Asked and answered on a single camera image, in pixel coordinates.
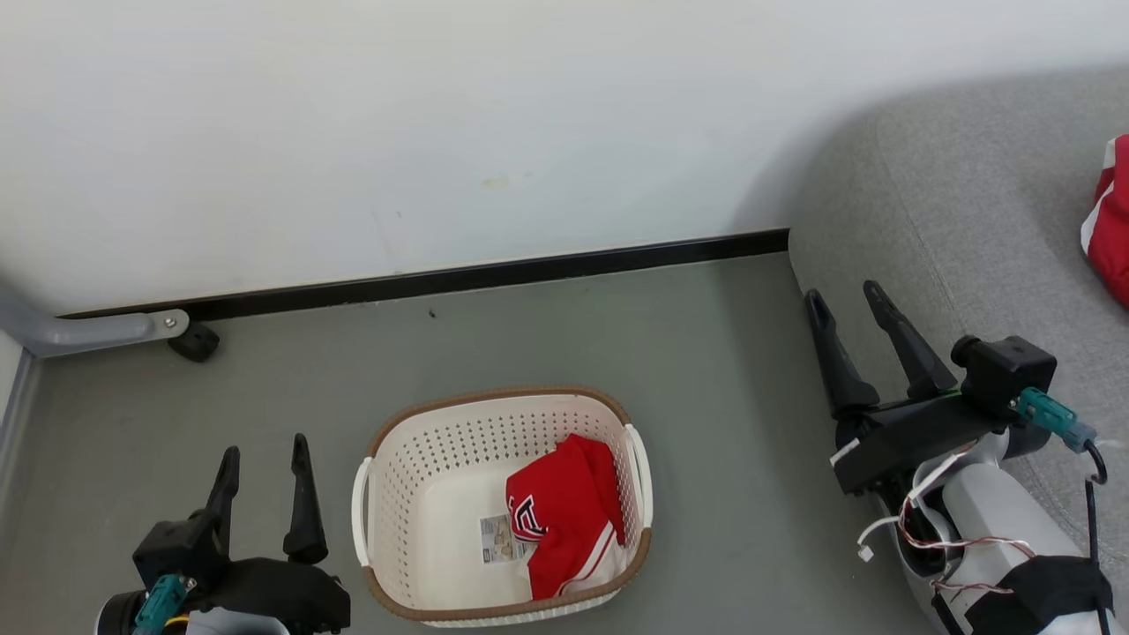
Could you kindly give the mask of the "paper label sticker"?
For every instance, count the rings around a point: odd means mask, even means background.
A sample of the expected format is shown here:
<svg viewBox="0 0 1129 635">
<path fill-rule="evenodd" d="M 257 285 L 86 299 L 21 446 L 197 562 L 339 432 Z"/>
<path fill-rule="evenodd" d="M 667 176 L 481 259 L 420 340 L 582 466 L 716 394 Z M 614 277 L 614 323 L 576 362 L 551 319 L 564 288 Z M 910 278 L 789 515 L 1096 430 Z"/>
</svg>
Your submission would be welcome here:
<svg viewBox="0 0 1129 635">
<path fill-rule="evenodd" d="M 535 542 L 524 542 L 513 534 L 507 515 L 479 519 L 481 555 L 484 565 L 525 562 L 535 550 Z"/>
</svg>

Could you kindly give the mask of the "red garment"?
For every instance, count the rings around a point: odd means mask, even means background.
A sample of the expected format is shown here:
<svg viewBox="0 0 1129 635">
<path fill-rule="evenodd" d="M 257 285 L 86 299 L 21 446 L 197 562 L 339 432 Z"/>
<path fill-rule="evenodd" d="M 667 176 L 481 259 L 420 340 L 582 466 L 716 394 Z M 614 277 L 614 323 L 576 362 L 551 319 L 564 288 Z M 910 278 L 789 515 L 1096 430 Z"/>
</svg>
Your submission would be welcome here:
<svg viewBox="0 0 1129 635">
<path fill-rule="evenodd" d="M 1094 205 L 1080 225 L 1080 247 L 1101 282 L 1129 310 L 1129 134 L 1105 146 Z"/>
<path fill-rule="evenodd" d="M 625 572 L 616 460 L 605 443 L 569 435 L 507 479 L 505 506 L 513 538 L 533 548 L 533 600 L 579 594 Z"/>
</svg>

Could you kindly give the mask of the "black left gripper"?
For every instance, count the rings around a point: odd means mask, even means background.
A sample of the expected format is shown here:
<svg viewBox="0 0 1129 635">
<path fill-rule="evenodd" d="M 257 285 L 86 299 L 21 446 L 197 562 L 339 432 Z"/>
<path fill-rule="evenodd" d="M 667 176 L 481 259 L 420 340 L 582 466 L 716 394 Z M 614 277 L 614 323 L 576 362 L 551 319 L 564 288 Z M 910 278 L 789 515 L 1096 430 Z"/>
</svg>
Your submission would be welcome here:
<svg viewBox="0 0 1129 635">
<path fill-rule="evenodd" d="M 295 434 L 290 463 L 294 513 L 283 539 L 287 560 L 231 563 L 221 583 L 190 602 L 189 635 L 341 635 L 352 624 L 351 595 L 336 576 L 315 566 L 329 546 L 310 447 Z M 229 553 L 231 503 L 240 486 L 240 451 L 227 447 L 205 503 L 217 553 Z"/>
</svg>

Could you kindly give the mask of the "grey fabric sofa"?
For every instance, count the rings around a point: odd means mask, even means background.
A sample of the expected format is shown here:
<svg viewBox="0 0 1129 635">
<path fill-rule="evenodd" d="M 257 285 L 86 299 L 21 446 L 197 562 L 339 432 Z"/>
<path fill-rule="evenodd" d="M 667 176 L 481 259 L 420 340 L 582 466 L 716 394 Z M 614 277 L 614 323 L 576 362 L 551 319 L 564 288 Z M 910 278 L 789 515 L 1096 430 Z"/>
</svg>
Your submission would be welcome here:
<svg viewBox="0 0 1129 635">
<path fill-rule="evenodd" d="M 1129 310 L 1080 247 L 1108 141 L 1129 133 L 1129 63 L 924 90 L 867 108 L 824 145 L 789 237 L 864 381 L 908 388 L 864 301 L 879 286 L 943 359 L 962 336 L 1052 354 L 1050 394 L 1099 434 L 1100 562 L 1129 630 Z"/>
</svg>

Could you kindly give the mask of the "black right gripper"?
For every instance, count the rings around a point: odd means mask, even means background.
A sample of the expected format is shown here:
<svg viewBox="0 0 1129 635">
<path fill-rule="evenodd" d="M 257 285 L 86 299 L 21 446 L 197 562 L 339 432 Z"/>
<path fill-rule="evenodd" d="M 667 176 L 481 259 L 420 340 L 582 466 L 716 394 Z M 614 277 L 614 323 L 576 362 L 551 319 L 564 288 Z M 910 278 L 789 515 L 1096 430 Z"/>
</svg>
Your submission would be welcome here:
<svg viewBox="0 0 1129 635">
<path fill-rule="evenodd" d="M 893 345 L 911 400 L 879 406 L 878 390 L 860 377 L 822 294 L 812 288 L 804 296 L 824 392 L 835 420 L 835 446 L 844 451 L 832 470 L 848 495 L 914 473 L 928 459 L 1012 425 L 1010 410 L 992 414 L 963 393 L 948 392 L 957 385 L 955 376 L 879 282 L 864 281 L 863 292 L 872 316 Z"/>
</svg>

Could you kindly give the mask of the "grey metal frame leg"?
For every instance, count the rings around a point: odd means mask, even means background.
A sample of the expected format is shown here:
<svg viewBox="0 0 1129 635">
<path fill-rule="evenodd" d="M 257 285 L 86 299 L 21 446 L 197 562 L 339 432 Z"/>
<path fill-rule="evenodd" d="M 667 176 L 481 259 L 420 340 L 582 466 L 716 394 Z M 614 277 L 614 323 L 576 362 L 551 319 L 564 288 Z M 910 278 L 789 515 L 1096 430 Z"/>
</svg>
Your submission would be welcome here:
<svg viewBox="0 0 1129 635">
<path fill-rule="evenodd" d="M 193 327 L 185 310 L 108 318 L 56 318 L 36 307 L 0 275 L 0 481 L 12 466 L 16 409 L 30 360 L 173 340 Z"/>
</svg>

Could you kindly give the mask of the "black baseboard strip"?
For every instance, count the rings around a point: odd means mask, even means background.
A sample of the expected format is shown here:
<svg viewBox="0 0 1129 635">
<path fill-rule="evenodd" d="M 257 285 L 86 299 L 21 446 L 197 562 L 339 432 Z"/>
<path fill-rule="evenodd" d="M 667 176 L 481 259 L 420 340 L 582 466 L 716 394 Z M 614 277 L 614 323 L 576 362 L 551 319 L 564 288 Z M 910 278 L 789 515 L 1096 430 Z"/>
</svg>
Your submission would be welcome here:
<svg viewBox="0 0 1129 635">
<path fill-rule="evenodd" d="M 592 250 L 567 256 L 525 258 L 500 264 L 467 266 L 423 273 L 355 279 L 334 284 L 305 285 L 259 292 L 217 295 L 194 301 L 170 301 L 132 307 L 91 310 L 72 314 L 81 318 L 112 318 L 137 312 L 185 310 L 198 321 L 254 318 L 281 312 L 300 312 L 350 304 L 367 304 L 497 287 L 541 284 L 590 276 L 625 273 L 663 266 L 701 264 L 725 258 L 765 256 L 786 252 L 789 229 L 778 228 L 708 240 L 656 243 L 637 247 Z"/>
</svg>

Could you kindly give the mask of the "white perforated laundry basket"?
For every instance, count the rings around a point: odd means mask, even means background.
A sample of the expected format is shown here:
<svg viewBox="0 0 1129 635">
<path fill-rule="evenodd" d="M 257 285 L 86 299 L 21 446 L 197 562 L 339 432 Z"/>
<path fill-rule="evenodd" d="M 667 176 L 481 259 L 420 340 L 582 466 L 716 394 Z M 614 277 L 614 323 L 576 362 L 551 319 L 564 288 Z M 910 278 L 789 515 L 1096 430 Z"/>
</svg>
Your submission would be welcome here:
<svg viewBox="0 0 1129 635">
<path fill-rule="evenodd" d="M 505 479 L 569 435 L 605 443 L 616 460 L 625 572 L 604 586 L 535 601 L 523 562 L 484 565 L 479 519 L 505 515 Z M 504 388 L 392 415 L 352 482 L 356 559 L 392 615 L 436 628 L 499 627 L 564 617 L 628 586 L 653 543 L 647 449 L 624 407 L 579 385 Z"/>
</svg>

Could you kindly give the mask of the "black caster wheel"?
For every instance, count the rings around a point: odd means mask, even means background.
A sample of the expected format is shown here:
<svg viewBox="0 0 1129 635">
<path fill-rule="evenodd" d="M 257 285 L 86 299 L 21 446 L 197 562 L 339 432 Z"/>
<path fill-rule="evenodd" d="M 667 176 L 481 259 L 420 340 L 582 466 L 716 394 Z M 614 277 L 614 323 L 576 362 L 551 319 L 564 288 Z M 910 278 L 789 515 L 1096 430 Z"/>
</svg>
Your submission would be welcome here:
<svg viewBox="0 0 1129 635">
<path fill-rule="evenodd" d="M 184 332 L 167 341 L 169 348 L 190 362 L 208 362 L 221 345 L 221 337 L 203 323 L 190 322 Z"/>
</svg>

